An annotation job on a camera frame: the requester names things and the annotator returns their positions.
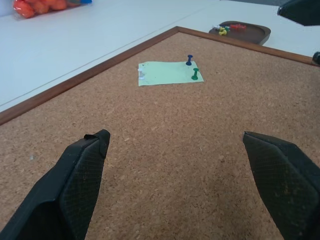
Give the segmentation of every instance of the sticky note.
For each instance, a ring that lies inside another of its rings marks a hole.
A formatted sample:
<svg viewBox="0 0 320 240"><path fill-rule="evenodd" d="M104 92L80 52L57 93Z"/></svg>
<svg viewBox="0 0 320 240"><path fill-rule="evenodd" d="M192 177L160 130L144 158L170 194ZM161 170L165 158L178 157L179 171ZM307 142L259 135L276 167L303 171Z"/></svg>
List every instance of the sticky note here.
<svg viewBox="0 0 320 240"><path fill-rule="evenodd" d="M160 84L185 84L204 82L201 75L201 69L196 62L192 61L190 66L185 61L180 62L163 62L163 61L146 61L139 64L139 86L150 86ZM191 77L194 75L194 68L199 68L197 80Z"/></svg>

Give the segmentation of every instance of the plastic bag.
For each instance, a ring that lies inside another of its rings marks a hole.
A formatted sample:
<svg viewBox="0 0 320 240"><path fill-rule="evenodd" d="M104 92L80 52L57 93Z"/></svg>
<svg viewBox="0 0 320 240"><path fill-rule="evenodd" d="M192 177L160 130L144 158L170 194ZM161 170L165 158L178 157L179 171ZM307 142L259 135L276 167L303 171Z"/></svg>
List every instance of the plastic bag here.
<svg viewBox="0 0 320 240"><path fill-rule="evenodd" d="M26 19L52 11L91 4L92 0L14 0L13 9Z"/></svg>

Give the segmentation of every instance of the cork board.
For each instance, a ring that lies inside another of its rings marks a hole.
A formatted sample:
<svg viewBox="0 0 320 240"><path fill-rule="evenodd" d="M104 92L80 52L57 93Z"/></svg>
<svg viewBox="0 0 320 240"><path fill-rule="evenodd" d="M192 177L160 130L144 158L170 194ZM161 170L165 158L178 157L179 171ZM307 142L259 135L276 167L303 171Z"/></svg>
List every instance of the cork board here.
<svg viewBox="0 0 320 240"><path fill-rule="evenodd" d="M139 63L192 53L205 82L138 87ZM0 126L0 229L69 144L107 129L86 236L282 239L241 141L297 144L320 165L320 68L177 33Z"/></svg>

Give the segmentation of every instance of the wooden board frame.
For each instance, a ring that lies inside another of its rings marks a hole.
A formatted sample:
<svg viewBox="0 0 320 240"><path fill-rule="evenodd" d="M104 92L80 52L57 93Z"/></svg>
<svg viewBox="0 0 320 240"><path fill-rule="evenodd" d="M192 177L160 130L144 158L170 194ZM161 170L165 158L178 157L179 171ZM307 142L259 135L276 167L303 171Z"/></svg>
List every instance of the wooden board frame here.
<svg viewBox="0 0 320 240"><path fill-rule="evenodd" d="M180 26L175 26L147 41L144 41L140 43L137 46L134 46L127 51L124 51L74 77L71 77L70 79L59 83L56 86L53 86L49 88L48 90L45 90L13 107L10 107L2 112L0 112L0 126L9 122L12 119L15 119L16 117L36 108L37 106L49 101L50 99L53 99L54 97L68 91L69 89L85 82L86 80L100 74L101 72L121 63L122 61L142 52L143 50L150 48L151 46L161 42L162 40L165 40L172 35L176 33L184 33L184 34L189 34L192 36L196 36L199 38L204 38L204 39L209 39L213 41L217 41L220 43L224 44L229 44L233 46L237 46L240 48L248 49L248 50L253 50L256 52L284 58L284 59L289 59L293 60L296 62L308 64L308 65L314 65L312 63L312 57L304 56L304 55L299 55L296 53L291 53L287 51L282 51L270 47L265 47L265 46L260 46L257 44L249 43L249 42L244 42L240 41L237 39L232 39L228 37L223 37L223 36L218 36L218 35L213 35L210 33L202 32L202 31L197 31L197 30L192 30L189 28L185 27L180 27Z"/></svg>

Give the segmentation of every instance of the brown tray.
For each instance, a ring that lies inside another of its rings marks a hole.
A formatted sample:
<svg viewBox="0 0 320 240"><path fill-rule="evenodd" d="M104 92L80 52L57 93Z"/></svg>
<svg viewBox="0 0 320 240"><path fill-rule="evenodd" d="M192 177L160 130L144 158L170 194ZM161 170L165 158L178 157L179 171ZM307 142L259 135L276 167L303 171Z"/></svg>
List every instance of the brown tray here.
<svg viewBox="0 0 320 240"><path fill-rule="evenodd" d="M255 24L250 24L241 21L225 21L220 24L220 26L230 26L231 24L241 24L245 25L245 30L230 30L227 35L223 37L238 39L241 41L263 45L270 37L271 29L266 26L260 26ZM210 34L219 35L216 29L211 29Z"/></svg>

